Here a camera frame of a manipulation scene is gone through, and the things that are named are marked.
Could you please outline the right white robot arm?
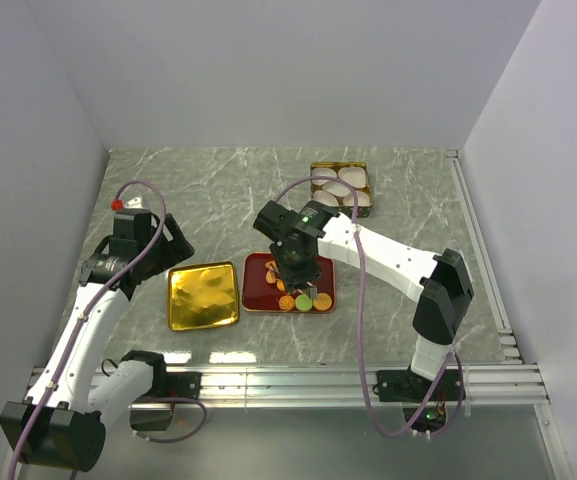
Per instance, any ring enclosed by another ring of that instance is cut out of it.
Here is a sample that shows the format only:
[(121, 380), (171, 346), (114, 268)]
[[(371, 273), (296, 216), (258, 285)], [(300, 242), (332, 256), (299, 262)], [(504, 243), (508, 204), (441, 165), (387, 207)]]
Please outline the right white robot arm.
[(440, 372), (474, 298), (462, 255), (441, 254), (405, 246), (354, 223), (350, 217), (317, 201), (289, 210), (269, 201), (253, 228), (266, 236), (279, 278), (290, 289), (312, 286), (321, 275), (317, 259), (327, 258), (363, 269), (417, 304), (417, 333), (408, 386), (420, 399), (443, 387)]

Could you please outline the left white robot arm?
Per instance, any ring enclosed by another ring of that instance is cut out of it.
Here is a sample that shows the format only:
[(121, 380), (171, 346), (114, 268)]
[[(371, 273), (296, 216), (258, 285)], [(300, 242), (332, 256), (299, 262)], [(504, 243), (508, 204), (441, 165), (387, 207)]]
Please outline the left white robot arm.
[(5, 404), (0, 425), (20, 463), (86, 472), (108, 428), (136, 400), (156, 402), (173, 389), (162, 354), (132, 350), (93, 383), (110, 335), (136, 288), (194, 254), (173, 215), (137, 200), (114, 199), (113, 231), (83, 264), (70, 318), (39, 379), (20, 402)]

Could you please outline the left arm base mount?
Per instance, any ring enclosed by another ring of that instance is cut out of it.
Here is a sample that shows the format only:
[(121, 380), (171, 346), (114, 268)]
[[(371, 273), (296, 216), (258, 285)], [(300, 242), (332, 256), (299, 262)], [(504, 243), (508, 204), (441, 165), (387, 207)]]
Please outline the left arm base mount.
[(202, 374), (200, 372), (168, 372), (163, 388), (163, 396), (198, 400), (201, 382)]

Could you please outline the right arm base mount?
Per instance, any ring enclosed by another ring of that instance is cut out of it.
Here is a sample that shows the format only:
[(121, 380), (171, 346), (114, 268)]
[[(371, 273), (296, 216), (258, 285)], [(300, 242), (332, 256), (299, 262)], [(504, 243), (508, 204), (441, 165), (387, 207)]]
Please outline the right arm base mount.
[[(420, 403), (432, 381), (407, 370), (378, 370), (373, 393), (384, 402)], [(457, 401), (460, 398), (461, 379), (457, 370), (446, 370), (433, 391), (431, 401)]]

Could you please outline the brown round cookie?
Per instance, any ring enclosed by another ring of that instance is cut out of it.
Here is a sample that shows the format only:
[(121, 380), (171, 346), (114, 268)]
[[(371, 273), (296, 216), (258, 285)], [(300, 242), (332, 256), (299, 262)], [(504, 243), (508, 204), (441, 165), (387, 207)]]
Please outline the brown round cookie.
[(269, 284), (274, 284), (277, 281), (277, 279), (274, 278), (274, 275), (268, 271), (266, 272), (265, 280)]

